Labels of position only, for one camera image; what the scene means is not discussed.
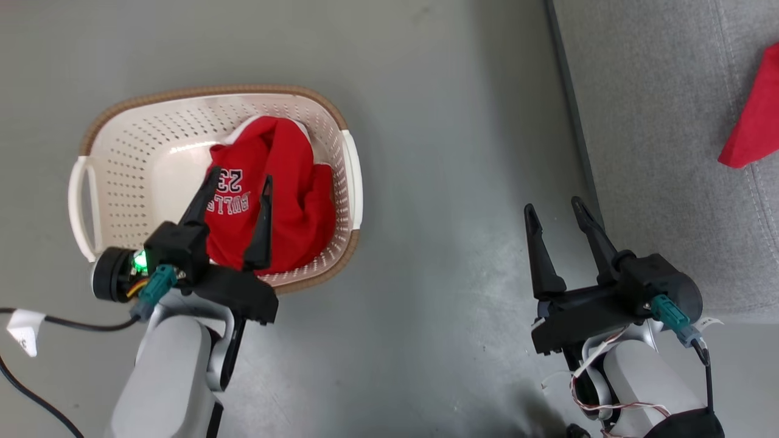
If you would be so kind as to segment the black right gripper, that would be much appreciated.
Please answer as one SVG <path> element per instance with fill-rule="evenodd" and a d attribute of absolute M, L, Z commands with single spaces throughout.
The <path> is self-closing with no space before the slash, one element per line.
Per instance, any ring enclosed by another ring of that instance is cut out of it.
<path fill-rule="evenodd" d="M 579 230 L 586 235 L 592 250 L 599 286 L 566 291 L 567 284 L 556 274 L 543 242 L 542 223 L 534 206 L 528 203 L 523 216 L 533 296 L 547 308 L 543 321 L 531 331 L 537 354 L 561 352 L 593 336 L 605 335 L 650 317 L 653 288 L 616 283 L 618 271 L 613 260 L 617 250 L 584 200 L 573 196 L 571 204 Z"/>

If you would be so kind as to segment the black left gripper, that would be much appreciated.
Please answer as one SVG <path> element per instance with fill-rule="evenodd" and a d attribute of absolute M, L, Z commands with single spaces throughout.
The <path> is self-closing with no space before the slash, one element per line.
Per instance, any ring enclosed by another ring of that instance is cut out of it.
<path fill-rule="evenodd" d="M 179 224 L 203 224 L 207 205 L 222 178 L 221 167 L 211 167 L 184 211 Z M 251 241 L 243 254 L 243 271 L 209 265 L 193 286 L 198 297 L 230 308 L 238 317 L 262 325 L 273 324 L 279 300 L 274 288 L 248 271 L 264 271 L 272 260 L 273 177 L 267 175 L 259 195 L 259 213 Z"/>

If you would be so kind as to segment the red Bulls jersey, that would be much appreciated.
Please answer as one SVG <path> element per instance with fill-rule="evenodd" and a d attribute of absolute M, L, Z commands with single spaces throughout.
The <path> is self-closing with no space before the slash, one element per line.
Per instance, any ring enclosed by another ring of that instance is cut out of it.
<path fill-rule="evenodd" d="M 315 162 L 303 124 L 286 117 L 252 117 L 209 153 L 211 167 L 222 170 L 205 215 L 212 261 L 242 268 L 267 177 L 273 180 L 271 263 L 257 274 L 293 271 L 323 252 L 336 226 L 333 171 Z"/>

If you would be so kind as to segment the plain red garment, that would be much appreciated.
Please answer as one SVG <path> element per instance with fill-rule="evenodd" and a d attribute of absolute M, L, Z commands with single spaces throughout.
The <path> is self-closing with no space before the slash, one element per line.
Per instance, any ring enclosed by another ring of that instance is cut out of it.
<path fill-rule="evenodd" d="M 779 42 L 763 52 L 747 102 L 718 161 L 743 169 L 779 151 Z"/>

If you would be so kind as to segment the cream plastic laundry basket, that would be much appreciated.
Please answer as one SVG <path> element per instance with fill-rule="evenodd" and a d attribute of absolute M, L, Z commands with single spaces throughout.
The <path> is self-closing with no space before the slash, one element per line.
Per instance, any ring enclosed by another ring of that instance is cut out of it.
<path fill-rule="evenodd" d="M 337 224 L 306 266 L 264 277 L 278 294 L 337 275 L 358 247 L 361 164 L 338 108 L 322 94 L 283 84 L 195 87 L 131 98 L 90 125 L 68 185 L 69 221 L 88 263 L 108 247 L 139 249 L 163 221 L 183 216 L 211 163 L 209 147 L 253 116 L 289 117 L 308 130 L 315 157 L 333 169 Z"/>

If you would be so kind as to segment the grey fabric sofa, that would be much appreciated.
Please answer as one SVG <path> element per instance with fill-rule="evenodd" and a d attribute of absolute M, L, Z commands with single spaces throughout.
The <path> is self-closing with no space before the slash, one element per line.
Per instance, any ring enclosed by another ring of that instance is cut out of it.
<path fill-rule="evenodd" d="M 547 5 L 612 241 L 690 275 L 706 315 L 779 324 L 779 153 L 718 161 L 779 43 L 779 0 Z"/>

